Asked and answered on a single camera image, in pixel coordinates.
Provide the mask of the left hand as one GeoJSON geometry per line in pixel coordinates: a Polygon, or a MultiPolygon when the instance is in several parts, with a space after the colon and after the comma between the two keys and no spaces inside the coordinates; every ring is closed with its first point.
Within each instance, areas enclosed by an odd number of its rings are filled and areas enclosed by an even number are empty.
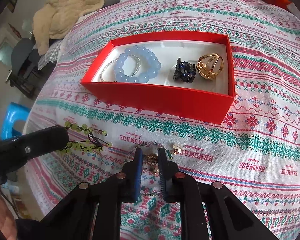
{"type": "Polygon", "coordinates": [[[0,230],[8,240],[17,239],[17,226],[15,219],[1,196],[0,190],[0,230]]]}

